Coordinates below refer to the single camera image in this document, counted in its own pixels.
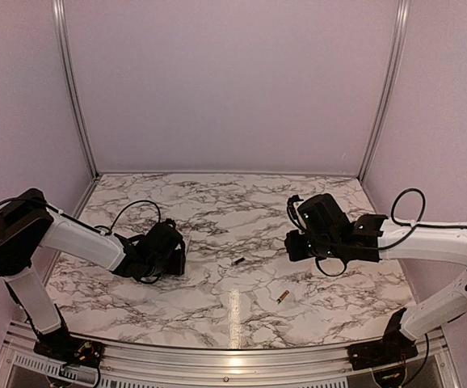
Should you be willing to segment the white remote control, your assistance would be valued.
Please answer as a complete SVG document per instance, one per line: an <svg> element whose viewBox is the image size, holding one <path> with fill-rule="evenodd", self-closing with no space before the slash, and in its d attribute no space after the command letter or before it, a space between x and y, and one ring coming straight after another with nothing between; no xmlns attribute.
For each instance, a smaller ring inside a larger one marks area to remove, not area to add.
<svg viewBox="0 0 467 388"><path fill-rule="evenodd" d="M185 245L184 253L185 253L185 255L187 255L188 252L189 252L189 247L190 247L190 243L191 243L191 235L190 234L185 234L183 236L183 242L184 242L184 245Z"/></svg>

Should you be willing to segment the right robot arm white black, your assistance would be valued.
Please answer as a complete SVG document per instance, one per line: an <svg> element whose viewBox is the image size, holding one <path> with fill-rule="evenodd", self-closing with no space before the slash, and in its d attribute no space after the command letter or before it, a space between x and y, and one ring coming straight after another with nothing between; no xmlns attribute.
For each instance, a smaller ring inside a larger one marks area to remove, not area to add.
<svg viewBox="0 0 467 388"><path fill-rule="evenodd" d="M331 194L288 198L286 212L296 227L284 240L290 261L338 259L379 263L414 259L458 264L464 271L448 286L389 320L376 356L391 362L434 328L467 313L467 221L423 223L394 215L364 214L350 221Z"/></svg>

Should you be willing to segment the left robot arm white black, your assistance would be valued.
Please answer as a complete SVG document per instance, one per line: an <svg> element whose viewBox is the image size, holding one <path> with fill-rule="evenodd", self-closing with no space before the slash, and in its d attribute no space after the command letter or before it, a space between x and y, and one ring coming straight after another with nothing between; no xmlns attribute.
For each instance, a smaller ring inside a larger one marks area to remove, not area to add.
<svg viewBox="0 0 467 388"><path fill-rule="evenodd" d="M1 200L0 277L26 313L38 341L61 360L76 354L77 342L33 268L32 257L40 248L147 285L165 275L182 276L187 249L170 218L159 218L147 233L127 238L112 227L93 227L71 217L49 204L36 188Z"/></svg>

